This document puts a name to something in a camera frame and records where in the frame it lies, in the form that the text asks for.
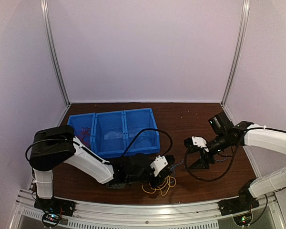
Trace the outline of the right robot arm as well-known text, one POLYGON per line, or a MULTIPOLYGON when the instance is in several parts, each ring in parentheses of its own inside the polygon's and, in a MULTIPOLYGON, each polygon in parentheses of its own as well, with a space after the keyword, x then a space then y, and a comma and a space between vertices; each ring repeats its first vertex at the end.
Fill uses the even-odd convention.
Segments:
MULTIPOLYGON (((213 179, 196 176, 192 170, 208 169, 215 163, 214 156, 233 146, 234 160, 240 146, 255 146, 286 155, 286 131, 260 126, 253 122, 241 121, 234 125, 224 112, 208 120, 216 138, 206 141, 203 137, 192 136, 184 141, 187 149, 184 159, 186 171, 195 179, 203 182, 214 182, 224 177, 227 172, 213 179)), ((246 210, 259 196, 286 188, 286 166, 264 177, 249 181, 239 191, 235 199, 238 210, 246 210)))

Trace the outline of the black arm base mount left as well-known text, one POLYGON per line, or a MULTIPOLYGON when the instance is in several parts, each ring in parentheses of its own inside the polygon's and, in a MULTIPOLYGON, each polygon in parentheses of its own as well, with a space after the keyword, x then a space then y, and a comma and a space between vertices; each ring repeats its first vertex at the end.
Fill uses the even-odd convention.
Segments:
POLYGON ((75 202, 60 198, 38 199, 34 203, 34 207, 42 210, 44 213, 54 213, 72 217, 75 210, 75 202))

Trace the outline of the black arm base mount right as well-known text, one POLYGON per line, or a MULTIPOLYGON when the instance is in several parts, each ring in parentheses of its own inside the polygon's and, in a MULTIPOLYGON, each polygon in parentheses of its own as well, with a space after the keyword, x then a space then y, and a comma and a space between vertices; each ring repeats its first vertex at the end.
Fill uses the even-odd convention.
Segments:
POLYGON ((248 211, 252 208, 259 207, 259 202, 256 199, 250 201, 241 201, 240 197, 232 199, 222 199, 218 202, 219 210, 222 216, 236 214, 243 211, 248 211))

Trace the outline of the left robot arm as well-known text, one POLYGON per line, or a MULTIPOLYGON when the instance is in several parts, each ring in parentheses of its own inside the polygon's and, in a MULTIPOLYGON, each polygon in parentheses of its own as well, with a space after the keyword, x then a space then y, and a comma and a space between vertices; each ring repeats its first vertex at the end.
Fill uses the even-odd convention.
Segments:
POLYGON ((117 159, 106 160, 84 145, 70 125, 36 132, 25 158, 34 173, 37 200, 49 212, 59 208, 53 193, 53 169, 60 164, 69 164, 108 188, 136 183, 156 188, 171 174, 169 167, 175 162, 167 152, 153 160, 143 153, 127 156, 126 152, 117 159))

